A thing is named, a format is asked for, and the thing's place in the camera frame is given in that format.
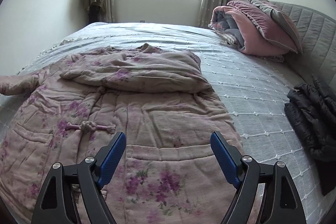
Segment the black puffer jacket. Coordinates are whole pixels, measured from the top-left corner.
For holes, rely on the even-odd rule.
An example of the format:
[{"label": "black puffer jacket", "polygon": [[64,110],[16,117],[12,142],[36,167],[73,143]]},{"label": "black puffer jacket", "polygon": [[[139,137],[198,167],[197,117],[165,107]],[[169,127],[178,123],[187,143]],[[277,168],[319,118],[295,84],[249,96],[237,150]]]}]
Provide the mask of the black puffer jacket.
[{"label": "black puffer jacket", "polygon": [[314,86],[300,84],[291,90],[285,113],[295,133],[316,160],[323,195],[336,186],[336,95],[318,76]]}]

